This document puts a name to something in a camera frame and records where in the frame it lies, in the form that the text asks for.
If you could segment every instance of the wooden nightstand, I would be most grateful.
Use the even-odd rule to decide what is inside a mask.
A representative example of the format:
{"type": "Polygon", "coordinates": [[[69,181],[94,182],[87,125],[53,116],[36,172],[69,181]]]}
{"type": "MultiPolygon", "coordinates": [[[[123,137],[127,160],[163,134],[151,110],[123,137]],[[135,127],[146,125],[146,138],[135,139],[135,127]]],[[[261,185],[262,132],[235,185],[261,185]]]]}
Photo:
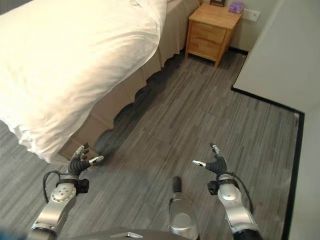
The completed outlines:
{"type": "Polygon", "coordinates": [[[189,17],[185,57],[194,54],[215,61],[214,66],[218,67],[241,16],[227,7],[202,4],[189,17]]]}

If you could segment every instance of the picture frame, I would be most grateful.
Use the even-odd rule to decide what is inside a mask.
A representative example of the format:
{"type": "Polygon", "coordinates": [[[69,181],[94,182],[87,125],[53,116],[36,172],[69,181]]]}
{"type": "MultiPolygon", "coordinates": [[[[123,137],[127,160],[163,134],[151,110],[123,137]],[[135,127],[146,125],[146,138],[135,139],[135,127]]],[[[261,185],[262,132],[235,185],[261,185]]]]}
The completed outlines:
{"type": "Polygon", "coordinates": [[[216,5],[220,7],[224,7],[226,3],[226,0],[210,0],[211,5],[216,5]]]}

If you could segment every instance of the baseboard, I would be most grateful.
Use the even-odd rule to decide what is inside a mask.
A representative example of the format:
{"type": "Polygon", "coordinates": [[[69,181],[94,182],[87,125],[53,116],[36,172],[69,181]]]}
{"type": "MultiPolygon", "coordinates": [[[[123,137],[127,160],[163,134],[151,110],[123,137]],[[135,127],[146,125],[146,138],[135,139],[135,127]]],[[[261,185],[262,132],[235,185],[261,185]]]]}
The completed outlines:
{"type": "Polygon", "coordinates": [[[297,109],[294,109],[292,107],[283,105],[281,103],[266,99],[264,97],[261,97],[261,96],[258,96],[258,95],[240,90],[240,89],[237,89],[233,86],[231,87],[231,90],[235,91],[237,93],[240,93],[240,94],[244,94],[244,95],[249,96],[251,98],[266,102],[268,104],[272,104],[277,107],[289,110],[293,113],[299,114],[298,132],[297,132],[296,142],[295,142],[293,166],[292,166],[291,181],[290,181],[290,187],[289,187],[289,195],[288,195],[288,201],[287,201],[287,205],[286,205],[285,219],[284,219],[284,225],[283,225],[283,231],[282,231],[282,237],[281,237],[281,240],[288,240],[289,234],[290,234],[290,227],[291,227],[291,223],[292,223],[294,204],[295,204],[295,196],[296,196],[296,188],[297,188],[298,172],[299,172],[299,163],[300,163],[302,139],[303,139],[303,133],[304,133],[304,124],[305,124],[305,113],[302,111],[299,111],[297,109]]]}
{"type": "Polygon", "coordinates": [[[299,114],[299,115],[301,115],[301,114],[304,115],[304,113],[303,113],[302,111],[299,111],[299,110],[297,110],[297,109],[294,109],[294,108],[289,107],[289,106],[286,106],[286,105],[283,105],[283,104],[278,103],[278,102],[276,102],[276,101],[269,100],[269,99],[264,98],[264,97],[262,97],[262,96],[258,96],[258,95],[252,94],[252,93],[250,93],[250,92],[240,90],[240,89],[238,89],[238,88],[235,88],[234,86],[231,87],[231,90],[234,91],[234,92],[237,92],[237,93],[240,93],[240,94],[249,96],[249,97],[251,97],[251,98],[258,99],[258,100],[260,100],[260,101],[266,102],[266,103],[268,103],[268,104],[272,104],[272,105],[275,105],[275,106],[277,106],[277,107],[280,107],[280,108],[289,110],[289,111],[291,111],[291,112],[293,112],[293,113],[297,113],[297,114],[299,114]]]}
{"type": "Polygon", "coordinates": [[[235,53],[238,53],[238,54],[243,54],[243,55],[248,55],[248,53],[249,53],[248,51],[241,50],[239,48],[232,47],[232,46],[229,47],[229,51],[235,52],[235,53]]]}

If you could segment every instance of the wire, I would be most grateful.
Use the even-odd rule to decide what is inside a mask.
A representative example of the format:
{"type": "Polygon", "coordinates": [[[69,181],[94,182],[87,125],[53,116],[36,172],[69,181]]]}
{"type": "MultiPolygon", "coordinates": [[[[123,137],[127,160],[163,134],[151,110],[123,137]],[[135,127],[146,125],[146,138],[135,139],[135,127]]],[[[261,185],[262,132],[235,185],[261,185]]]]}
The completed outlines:
{"type": "Polygon", "coordinates": [[[72,176],[72,177],[74,177],[74,178],[77,180],[78,184],[80,183],[78,176],[76,176],[76,175],[74,175],[74,174],[71,174],[71,173],[61,173],[61,172],[59,172],[59,171],[57,171],[57,170],[48,171],[48,172],[43,176],[43,180],[42,180],[43,196],[44,196],[44,200],[45,200],[46,203],[49,202],[48,195],[47,195],[47,191],[46,191],[46,187],[47,187],[47,186],[46,186],[46,183],[47,183],[47,179],[48,179],[48,177],[49,177],[50,174],[56,174],[56,175],[58,176],[58,178],[59,178],[58,183],[59,183],[60,180],[61,180],[61,176],[72,176]]]}
{"type": "Polygon", "coordinates": [[[249,210],[252,214],[254,214],[254,205],[252,203],[252,200],[251,200],[251,197],[250,197],[250,193],[248,191],[248,189],[246,188],[246,185],[243,183],[243,181],[236,175],[234,174],[233,172],[224,172],[223,174],[228,174],[230,176],[233,176],[235,177],[237,180],[239,180],[239,182],[241,183],[243,189],[244,189],[244,192],[249,200],[249,210]]]}

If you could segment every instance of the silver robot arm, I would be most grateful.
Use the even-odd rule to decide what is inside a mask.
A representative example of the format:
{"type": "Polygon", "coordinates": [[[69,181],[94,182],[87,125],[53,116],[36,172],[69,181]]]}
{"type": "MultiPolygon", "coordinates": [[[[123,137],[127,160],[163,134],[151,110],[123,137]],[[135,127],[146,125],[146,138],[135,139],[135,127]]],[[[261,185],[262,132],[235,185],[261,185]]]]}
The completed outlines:
{"type": "Polygon", "coordinates": [[[82,171],[104,159],[98,156],[86,160],[86,154],[89,146],[84,144],[73,154],[66,173],[58,171],[59,182],[56,188],[51,192],[49,199],[46,194],[45,185],[44,194],[47,204],[33,223],[28,235],[28,240],[54,240],[60,234],[69,214],[69,211],[76,203],[76,197],[80,193],[87,193],[89,181],[87,179],[79,180],[82,171]]]}
{"type": "Polygon", "coordinates": [[[235,178],[240,179],[234,173],[228,172],[227,162],[219,148],[214,144],[210,144],[210,146],[215,153],[214,158],[216,161],[210,163],[202,161],[192,162],[217,174],[216,181],[209,182],[207,186],[210,194],[217,195],[223,204],[225,218],[229,224],[233,238],[235,240],[262,240],[258,225],[252,215],[253,207],[249,192],[241,182],[250,201],[250,210],[242,202],[240,188],[235,178]]]}

